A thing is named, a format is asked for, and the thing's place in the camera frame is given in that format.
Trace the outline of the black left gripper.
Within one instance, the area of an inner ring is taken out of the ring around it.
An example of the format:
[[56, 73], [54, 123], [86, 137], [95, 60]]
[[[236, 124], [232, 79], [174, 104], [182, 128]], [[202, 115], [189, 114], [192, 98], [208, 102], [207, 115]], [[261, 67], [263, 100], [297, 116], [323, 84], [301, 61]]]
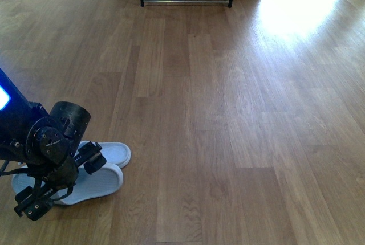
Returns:
[[16, 194], [14, 211], [19, 217], [25, 215], [32, 221], [40, 219], [56, 201], [72, 194], [81, 166], [92, 174], [106, 164], [101, 149], [97, 142], [88, 142], [78, 149], [76, 156], [68, 156], [60, 166], [44, 173], [37, 168], [18, 169], [16, 175], [26, 174], [35, 182]]

